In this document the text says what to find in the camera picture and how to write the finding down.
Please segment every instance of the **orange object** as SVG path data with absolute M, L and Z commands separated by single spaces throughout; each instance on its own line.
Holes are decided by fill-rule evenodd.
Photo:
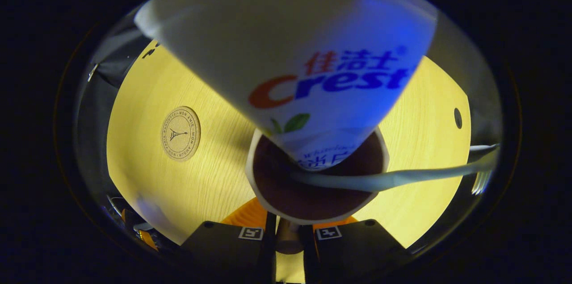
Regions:
M 334 226 L 345 225 L 345 224 L 356 223 L 356 222 L 357 222 L 357 219 L 350 216 L 350 217 L 347 217 L 346 219 L 343 219 L 341 221 L 334 221 L 331 223 L 323 223 L 323 224 L 314 224 L 312 226 L 313 226 L 314 231 L 316 231 L 316 229 L 320 229 L 320 228 L 334 227 Z
M 145 244 L 151 246 L 152 249 L 159 251 L 157 245 L 155 245 L 155 241 L 151 238 L 151 235 L 147 233 L 147 231 L 139 230 L 139 235 L 141 235 L 141 240 L 145 242 Z
M 233 211 L 221 223 L 241 227 L 262 227 L 266 231 L 266 213 L 266 209 L 255 197 Z
M 241 227 L 262 227 L 265 229 L 266 226 L 266 209 L 262 207 L 258 198 L 252 198 L 251 200 L 247 201 L 244 205 L 239 207 L 237 210 L 233 211 L 230 215 L 228 215 L 221 223 L 227 225 L 235 225 Z M 346 225 L 349 223 L 355 223 L 357 219 L 350 216 L 346 219 L 341 221 L 334 221 L 331 223 L 323 223 L 323 224 L 315 224 L 312 225 L 314 231 L 316 229 L 325 228 L 325 227 L 333 227 L 339 225 Z

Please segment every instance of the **eiffel tower logo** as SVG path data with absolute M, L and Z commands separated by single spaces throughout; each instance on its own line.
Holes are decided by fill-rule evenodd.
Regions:
M 173 129 L 169 128 L 171 130 L 171 139 L 169 141 L 172 141 L 174 137 L 178 136 L 178 135 L 186 135 L 188 133 L 176 133 Z

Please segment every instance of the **cork coaster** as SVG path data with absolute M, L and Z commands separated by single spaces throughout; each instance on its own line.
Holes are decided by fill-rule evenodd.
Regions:
M 197 152 L 201 125 L 190 107 L 171 111 L 161 126 L 161 143 L 167 156 L 175 161 L 189 160 Z

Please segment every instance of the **cup rim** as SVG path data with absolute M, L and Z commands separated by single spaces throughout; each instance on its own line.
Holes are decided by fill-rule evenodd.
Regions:
M 390 157 L 389 157 L 389 152 L 387 150 L 386 142 L 383 139 L 383 135 L 379 129 L 379 126 L 377 126 L 376 129 L 374 129 L 374 133 L 378 137 L 378 140 L 379 140 L 379 143 L 380 143 L 380 146 L 382 149 L 382 159 L 383 159 L 382 172 L 387 172 L 387 167 L 389 164 Z M 312 224 L 331 223 L 331 222 L 335 222 L 335 221 L 341 221 L 343 219 L 346 219 L 347 217 L 350 217 L 351 215 L 353 215 L 354 213 L 356 213 L 357 211 L 359 211 L 360 209 L 365 207 L 368 203 L 370 203 L 370 201 L 372 201 L 378 195 L 378 192 L 372 192 L 370 194 L 370 196 L 368 196 L 366 198 L 366 200 L 364 200 L 360 205 L 357 205 L 354 209 L 351 209 L 347 213 L 344 213 L 344 214 L 339 215 L 337 217 L 332 217 L 332 218 L 328 218 L 328 219 L 319 219 L 319 220 L 301 219 L 298 217 L 293 217 L 293 216 L 287 215 L 286 213 L 282 213 L 281 211 L 279 211 L 278 209 L 276 209 L 272 205 L 270 205 L 270 203 L 264 198 L 264 196 L 260 192 L 258 185 L 256 184 L 256 181 L 254 178 L 254 168 L 253 168 L 254 156 L 255 156 L 256 148 L 258 147 L 259 141 L 262 138 L 262 136 L 263 136 L 262 131 L 260 131 L 259 129 L 255 129 L 254 134 L 252 136 L 251 145 L 250 145 L 250 148 L 248 150 L 248 157 L 247 157 L 247 164 L 246 164 L 245 172 L 246 172 L 247 180 L 248 180 L 249 184 L 251 185 L 252 190 L 254 191 L 254 193 L 256 195 L 256 198 L 258 198 L 258 201 L 264 207 L 264 209 L 266 209 L 270 213 L 274 213 L 274 215 L 288 219 L 289 221 L 292 221 L 293 223 L 296 223 L 298 225 L 312 225 Z

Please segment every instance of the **yellow tabletop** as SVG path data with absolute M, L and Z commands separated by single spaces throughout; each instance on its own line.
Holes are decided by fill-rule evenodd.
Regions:
M 180 106 L 195 111 L 202 133 L 198 150 L 184 162 L 169 158 L 161 144 L 161 126 Z M 455 108 L 463 119 L 461 129 L 455 123 Z M 423 57 L 379 125 L 390 154 L 388 171 L 465 164 L 470 121 L 467 96 L 437 64 Z M 113 105 L 107 138 L 109 174 L 141 217 L 182 244 L 203 221 L 222 221 L 254 198 L 244 172 L 254 129 L 153 41 L 131 67 Z M 441 216 L 460 179 L 380 192 L 353 217 L 376 219 L 408 247 Z M 277 262 L 278 280 L 304 282 L 302 254 L 278 254 Z

